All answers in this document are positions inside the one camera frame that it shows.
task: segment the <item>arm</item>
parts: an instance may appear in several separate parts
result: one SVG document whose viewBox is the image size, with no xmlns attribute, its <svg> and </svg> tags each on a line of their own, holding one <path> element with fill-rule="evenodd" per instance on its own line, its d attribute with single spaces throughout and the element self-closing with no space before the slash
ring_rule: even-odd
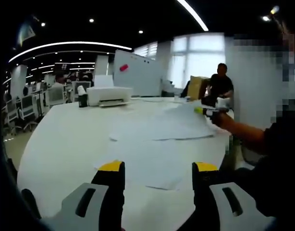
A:
<svg viewBox="0 0 295 231">
<path fill-rule="evenodd" d="M 246 148 L 258 154 L 267 154 L 263 130 L 235 121 L 224 125 L 224 129 L 240 138 Z"/>
<path fill-rule="evenodd" d="M 259 154 L 267 154 L 263 130 L 235 122 L 226 113 L 215 113 L 210 119 L 213 124 L 240 138 L 248 149 Z"/>
<path fill-rule="evenodd" d="M 223 98 L 231 98 L 233 96 L 233 90 L 228 91 L 227 93 L 224 93 Z"/>
<path fill-rule="evenodd" d="M 208 92 L 209 95 L 211 94 L 210 89 L 212 88 L 214 81 L 215 81 L 215 74 L 213 74 L 210 77 L 209 83 L 207 85 L 207 92 Z"/>
<path fill-rule="evenodd" d="M 207 92 L 210 95 L 210 85 L 209 84 L 207 85 Z"/>
</svg>

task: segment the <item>paper sheet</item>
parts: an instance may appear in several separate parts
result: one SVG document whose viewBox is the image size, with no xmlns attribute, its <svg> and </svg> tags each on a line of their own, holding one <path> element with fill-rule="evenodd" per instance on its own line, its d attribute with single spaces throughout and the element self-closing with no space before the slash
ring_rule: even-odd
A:
<svg viewBox="0 0 295 231">
<path fill-rule="evenodd" d="M 111 142 L 107 155 L 94 165 L 125 162 L 125 180 L 153 188 L 177 190 L 191 166 L 182 158 L 175 141 Z"/>
<path fill-rule="evenodd" d="M 150 141 L 196 139 L 215 134 L 203 115 L 194 112 L 198 103 L 186 103 L 147 119 L 123 119 L 112 126 L 115 141 Z"/>
</svg>

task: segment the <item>ceiling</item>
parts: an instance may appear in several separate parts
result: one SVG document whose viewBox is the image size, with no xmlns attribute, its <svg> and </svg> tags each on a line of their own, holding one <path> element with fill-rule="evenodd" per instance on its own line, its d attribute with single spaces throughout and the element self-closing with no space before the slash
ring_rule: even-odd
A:
<svg viewBox="0 0 295 231">
<path fill-rule="evenodd" d="M 291 21 L 294 17 L 291 10 L 295 10 L 293 5 L 271 0 L 257 3 L 233 0 L 186 1 L 202 18 L 210 32 L 224 32 L 228 36 L 243 34 L 251 39 L 274 39 L 279 36 L 275 25 L 261 20 L 261 16 L 268 14 L 274 5 L 279 5 L 283 18 Z M 30 48 L 54 42 L 92 41 L 136 48 L 154 41 L 171 40 L 179 35 L 203 32 L 177 0 L 107 0 L 88 5 L 78 5 L 77 2 L 74 7 L 67 8 L 71 10 L 47 4 L 27 16 L 36 36 L 25 40 L 22 47 L 14 44 L 16 49 L 11 49 L 10 58 Z M 89 22 L 90 18 L 94 19 L 93 23 Z M 8 70 L 16 64 L 25 64 L 31 70 L 60 60 L 67 63 L 94 62 L 98 54 L 108 52 L 112 62 L 115 50 L 114 47 L 85 44 L 51 46 L 16 58 L 9 63 Z"/>
</svg>

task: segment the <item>black cup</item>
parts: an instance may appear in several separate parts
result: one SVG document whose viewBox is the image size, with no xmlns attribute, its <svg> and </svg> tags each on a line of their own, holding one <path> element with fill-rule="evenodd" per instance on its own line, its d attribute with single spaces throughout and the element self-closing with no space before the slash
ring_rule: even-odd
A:
<svg viewBox="0 0 295 231">
<path fill-rule="evenodd" d="M 88 100 L 87 94 L 79 95 L 78 96 L 79 107 L 88 107 L 87 100 Z"/>
</svg>

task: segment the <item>white table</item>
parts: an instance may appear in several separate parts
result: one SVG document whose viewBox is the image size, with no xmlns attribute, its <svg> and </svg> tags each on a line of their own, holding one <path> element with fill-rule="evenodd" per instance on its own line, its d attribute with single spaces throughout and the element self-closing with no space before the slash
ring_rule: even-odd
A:
<svg viewBox="0 0 295 231">
<path fill-rule="evenodd" d="M 50 109 L 27 143 L 17 179 L 20 190 L 28 188 L 34 194 L 42 217 L 55 215 L 67 195 L 82 183 L 91 182 L 96 173 L 93 164 L 106 153 L 111 142 L 111 118 L 138 118 L 179 105 L 173 98 L 163 98 L 162 102 L 144 100 L 148 99 L 133 99 L 125 107 L 79 108 L 78 103 L 69 103 Z M 166 191 L 127 183 L 122 216 L 122 227 L 127 231 L 179 228 L 195 209 L 192 162 L 220 167 L 229 134 L 220 131 L 213 138 L 176 142 L 189 162 L 183 189 Z"/>
</svg>

